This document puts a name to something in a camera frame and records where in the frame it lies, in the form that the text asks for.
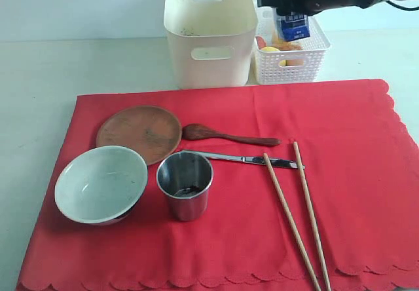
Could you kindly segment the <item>blue white milk carton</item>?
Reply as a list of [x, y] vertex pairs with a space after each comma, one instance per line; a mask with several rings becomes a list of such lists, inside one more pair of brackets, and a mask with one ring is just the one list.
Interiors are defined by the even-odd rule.
[[297, 41], [310, 37], [310, 25], [307, 15], [292, 12], [280, 15], [278, 9], [273, 9], [274, 23], [278, 37], [286, 42]]

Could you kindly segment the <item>orange fried food piece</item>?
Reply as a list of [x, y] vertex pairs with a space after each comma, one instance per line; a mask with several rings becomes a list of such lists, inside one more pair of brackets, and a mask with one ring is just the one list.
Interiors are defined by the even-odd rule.
[[287, 41], [279, 41], [274, 46], [280, 51], [302, 50], [302, 47], [298, 43], [292, 43]]

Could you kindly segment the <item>red sausage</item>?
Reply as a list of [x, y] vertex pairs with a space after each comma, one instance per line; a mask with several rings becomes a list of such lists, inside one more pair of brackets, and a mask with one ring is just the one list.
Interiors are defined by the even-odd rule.
[[256, 36], [255, 39], [257, 42], [258, 49], [263, 49], [266, 47], [266, 42], [261, 36]]

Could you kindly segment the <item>brown egg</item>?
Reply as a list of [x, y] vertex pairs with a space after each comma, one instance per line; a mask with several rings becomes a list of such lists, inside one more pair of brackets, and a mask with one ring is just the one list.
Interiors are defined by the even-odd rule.
[[292, 59], [286, 61], [287, 66], [302, 66], [304, 60], [302, 58]]

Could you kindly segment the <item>yellow lemon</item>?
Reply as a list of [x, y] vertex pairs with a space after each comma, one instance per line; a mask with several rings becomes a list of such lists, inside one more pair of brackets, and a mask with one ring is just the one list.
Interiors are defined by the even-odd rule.
[[[263, 47], [261, 49], [264, 52], [279, 52], [280, 49], [276, 48], [276, 47]], [[286, 67], [287, 66], [287, 60], [281, 60], [278, 64], [281, 67]]]

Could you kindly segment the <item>stainless steel cup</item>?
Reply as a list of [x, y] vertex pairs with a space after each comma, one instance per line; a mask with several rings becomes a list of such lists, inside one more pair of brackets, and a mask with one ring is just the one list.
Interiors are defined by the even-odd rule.
[[160, 163], [156, 182], [173, 215], [182, 222], [190, 222], [207, 209], [213, 175], [213, 167], [204, 156], [180, 151]]

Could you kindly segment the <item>yellow cheese wedge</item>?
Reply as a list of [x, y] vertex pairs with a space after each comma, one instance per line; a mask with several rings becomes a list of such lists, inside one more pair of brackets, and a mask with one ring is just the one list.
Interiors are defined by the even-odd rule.
[[274, 46], [274, 45], [280, 45], [280, 44], [283, 43], [283, 40], [280, 39], [277, 31], [273, 31], [272, 32], [271, 41], [272, 41], [272, 46]]

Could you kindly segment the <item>white perforated plastic basket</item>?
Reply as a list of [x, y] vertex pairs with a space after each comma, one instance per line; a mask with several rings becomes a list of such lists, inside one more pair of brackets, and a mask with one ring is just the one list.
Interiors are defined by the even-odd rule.
[[[268, 7], [257, 9], [258, 25], [255, 36], [261, 36], [267, 47], [272, 46], [272, 32], [275, 31], [273, 12]], [[260, 85], [278, 83], [312, 82], [318, 76], [325, 53], [331, 44], [314, 17], [309, 18], [310, 37], [293, 41], [302, 50], [264, 52], [258, 49], [256, 39], [253, 43], [252, 68], [256, 82]], [[302, 66], [279, 66], [281, 60], [302, 58]]]

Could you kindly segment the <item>cream plastic bin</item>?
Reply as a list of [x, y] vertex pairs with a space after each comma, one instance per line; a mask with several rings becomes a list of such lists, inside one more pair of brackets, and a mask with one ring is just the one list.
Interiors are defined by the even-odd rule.
[[257, 28], [253, 0], [165, 0], [164, 27], [180, 88], [246, 84]]

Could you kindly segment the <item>dark wooden spoon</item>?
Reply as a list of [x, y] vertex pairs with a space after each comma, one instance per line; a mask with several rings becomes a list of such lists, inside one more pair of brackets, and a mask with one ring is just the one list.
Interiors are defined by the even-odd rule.
[[184, 126], [182, 129], [182, 138], [186, 140], [205, 140], [210, 138], [220, 138], [243, 144], [268, 147], [278, 146], [281, 144], [281, 140], [277, 138], [234, 136], [216, 131], [210, 127], [197, 123]]

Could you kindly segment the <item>steel table knife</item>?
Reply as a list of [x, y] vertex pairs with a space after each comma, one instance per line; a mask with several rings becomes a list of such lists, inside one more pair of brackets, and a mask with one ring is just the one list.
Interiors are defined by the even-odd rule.
[[[193, 151], [184, 149], [184, 152], [192, 152], [198, 155], [201, 155], [207, 159], [217, 159], [223, 161], [235, 161], [239, 163], [247, 163], [253, 165], [265, 165], [264, 157], [262, 156], [254, 156], [254, 157], [244, 157], [244, 156], [237, 156], [237, 155], [225, 155], [220, 153], [210, 153], [205, 151]], [[298, 169], [298, 165], [295, 161], [279, 159], [279, 158], [269, 158], [270, 164], [272, 167], [276, 168], [292, 168]]]

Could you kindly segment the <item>red scalloped table cloth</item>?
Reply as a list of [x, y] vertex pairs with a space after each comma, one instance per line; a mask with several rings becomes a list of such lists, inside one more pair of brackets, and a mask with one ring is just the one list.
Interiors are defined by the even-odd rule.
[[93, 94], [77, 98], [18, 277], [18, 290], [311, 290], [268, 170], [215, 161], [208, 209], [179, 222], [156, 166], [132, 213], [108, 226], [63, 216], [54, 183], [123, 109], [161, 106], [184, 123], [278, 137], [180, 149], [293, 159], [299, 145], [334, 290], [418, 287], [418, 146], [380, 79]]

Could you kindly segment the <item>right wooden chopstick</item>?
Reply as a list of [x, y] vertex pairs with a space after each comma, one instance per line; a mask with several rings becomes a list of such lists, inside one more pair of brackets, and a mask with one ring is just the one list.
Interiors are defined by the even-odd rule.
[[326, 264], [325, 256], [324, 256], [324, 253], [323, 253], [321, 238], [320, 238], [320, 235], [319, 235], [316, 215], [315, 215], [315, 212], [314, 212], [314, 208], [312, 206], [310, 190], [309, 190], [309, 187], [308, 187], [306, 174], [304, 172], [301, 153], [300, 153], [299, 145], [298, 145], [297, 141], [293, 142], [293, 149], [294, 149], [294, 152], [295, 152], [295, 157], [296, 157], [296, 162], [297, 162], [297, 166], [298, 166], [298, 170], [299, 170], [299, 174], [300, 174], [302, 189], [303, 189], [303, 192], [304, 192], [304, 198], [305, 198], [305, 202], [306, 202], [306, 206], [307, 206], [307, 210], [308, 210], [308, 215], [309, 215], [309, 218], [310, 218], [312, 233], [313, 233], [313, 236], [314, 236], [314, 240], [315, 240], [315, 244], [316, 244], [316, 248], [317, 248], [317, 252], [318, 252], [319, 264], [321, 266], [321, 271], [322, 271], [322, 274], [323, 274], [323, 280], [324, 280], [324, 283], [325, 283], [326, 290], [327, 291], [332, 291], [331, 282], [330, 282], [330, 278], [329, 278], [329, 274], [328, 274], [328, 270], [327, 270], [327, 264]]

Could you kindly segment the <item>wooden chopstick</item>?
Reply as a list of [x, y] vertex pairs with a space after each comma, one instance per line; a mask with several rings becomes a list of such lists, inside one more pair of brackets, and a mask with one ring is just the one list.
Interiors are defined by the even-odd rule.
[[293, 236], [295, 238], [296, 244], [297, 244], [297, 246], [299, 248], [299, 251], [301, 253], [302, 259], [303, 259], [304, 264], [305, 264], [305, 266], [306, 266], [306, 268], [308, 270], [308, 273], [309, 273], [309, 276], [310, 276], [310, 278], [312, 280], [312, 283], [314, 285], [314, 288], [317, 291], [321, 291], [321, 286], [320, 286], [320, 284], [318, 282], [318, 278], [316, 277], [314, 268], [313, 268], [313, 266], [311, 264], [311, 261], [310, 261], [310, 258], [308, 256], [308, 253], [307, 253], [307, 251], [305, 249], [304, 243], [303, 243], [303, 241], [301, 239], [299, 230], [298, 230], [297, 225], [296, 225], [296, 223], [295, 223], [295, 221], [293, 219], [293, 215], [292, 215], [292, 213], [291, 213], [291, 211], [289, 209], [289, 206], [287, 204], [287, 201], [286, 201], [285, 196], [283, 194], [283, 191], [281, 189], [280, 183], [279, 183], [279, 181], [277, 179], [276, 173], [274, 172], [272, 163], [270, 162], [270, 159], [269, 159], [267, 153], [263, 153], [263, 159], [264, 159], [264, 164], [265, 164], [265, 166], [267, 167], [267, 169], [269, 171], [271, 180], [272, 180], [272, 182], [274, 184], [274, 187], [276, 189], [276, 192], [278, 194], [278, 198], [279, 198], [279, 200], [281, 202], [281, 205], [282, 205], [283, 210], [285, 212], [286, 218], [287, 218], [287, 220], [289, 222], [289, 226], [291, 228], [292, 234], [293, 234]]
[[304, 172], [301, 153], [300, 153], [299, 145], [298, 145], [297, 141], [293, 142], [293, 149], [294, 149], [294, 152], [295, 152], [295, 157], [296, 157], [296, 162], [297, 162], [297, 166], [298, 166], [298, 170], [299, 170], [299, 174], [300, 174], [302, 189], [303, 189], [303, 192], [304, 192], [304, 198], [305, 198], [305, 202], [306, 202], [306, 206], [307, 206], [307, 210], [308, 210], [308, 215], [309, 215], [309, 218], [310, 218], [312, 233], [313, 233], [313, 236], [314, 236], [314, 240], [315, 240], [315, 244], [316, 244], [316, 248], [317, 248], [317, 252], [318, 252], [319, 264], [321, 266], [321, 271], [322, 271], [322, 274], [323, 274], [323, 280], [324, 280], [324, 283], [325, 283], [326, 290], [327, 291], [332, 291], [331, 282], [330, 282], [330, 278], [329, 278], [329, 274], [328, 274], [328, 270], [327, 270], [327, 264], [326, 264], [325, 256], [324, 256], [324, 253], [323, 253], [321, 238], [320, 238], [320, 235], [319, 235], [316, 215], [315, 215], [315, 212], [314, 212], [314, 208], [312, 206], [310, 190], [309, 190], [309, 187], [308, 187], [306, 174]]

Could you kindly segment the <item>brown wooden plate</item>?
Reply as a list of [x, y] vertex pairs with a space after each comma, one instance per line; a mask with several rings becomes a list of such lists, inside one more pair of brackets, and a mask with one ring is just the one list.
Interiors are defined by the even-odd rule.
[[182, 126], [170, 111], [158, 106], [124, 109], [104, 122], [96, 135], [96, 147], [123, 146], [153, 165], [173, 153], [181, 141]]

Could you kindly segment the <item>left wooden chopstick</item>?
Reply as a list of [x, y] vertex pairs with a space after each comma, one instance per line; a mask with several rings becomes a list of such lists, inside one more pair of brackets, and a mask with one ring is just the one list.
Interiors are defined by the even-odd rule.
[[314, 288], [317, 291], [321, 291], [321, 286], [320, 286], [320, 284], [318, 282], [318, 278], [316, 277], [314, 268], [313, 268], [313, 266], [311, 264], [311, 261], [310, 261], [310, 258], [308, 256], [308, 253], [307, 253], [307, 251], [305, 249], [304, 243], [303, 243], [303, 241], [301, 239], [299, 230], [298, 230], [297, 225], [296, 225], [296, 223], [295, 223], [295, 221], [293, 219], [293, 215], [292, 215], [292, 213], [291, 213], [291, 211], [289, 209], [289, 206], [287, 204], [287, 201], [286, 201], [285, 196], [283, 194], [283, 191], [281, 189], [280, 183], [279, 183], [279, 181], [277, 179], [276, 173], [274, 172], [272, 163], [270, 162], [270, 159], [269, 159], [267, 153], [263, 153], [263, 159], [264, 159], [264, 164], [265, 164], [265, 166], [267, 167], [267, 169], [269, 171], [271, 180], [272, 180], [272, 182], [274, 184], [274, 187], [276, 189], [276, 192], [278, 194], [278, 198], [279, 198], [279, 200], [281, 202], [281, 205], [282, 205], [283, 210], [285, 212], [286, 218], [287, 218], [287, 220], [289, 222], [289, 226], [291, 228], [292, 234], [293, 234], [293, 236], [295, 238], [296, 244], [297, 244], [297, 246], [299, 248], [299, 251], [301, 253], [302, 259], [303, 259], [304, 264], [305, 264], [305, 266], [306, 266], [306, 268], [308, 270], [308, 273], [309, 273], [309, 276], [310, 276], [310, 278], [312, 280], [312, 283], [314, 285]]

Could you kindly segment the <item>white ceramic bowl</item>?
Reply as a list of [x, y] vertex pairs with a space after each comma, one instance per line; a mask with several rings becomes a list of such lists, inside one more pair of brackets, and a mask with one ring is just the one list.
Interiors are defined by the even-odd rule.
[[123, 220], [140, 200], [148, 168], [136, 151], [108, 145], [74, 158], [54, 188], [58, 210], [68, 219], [89, 225]]

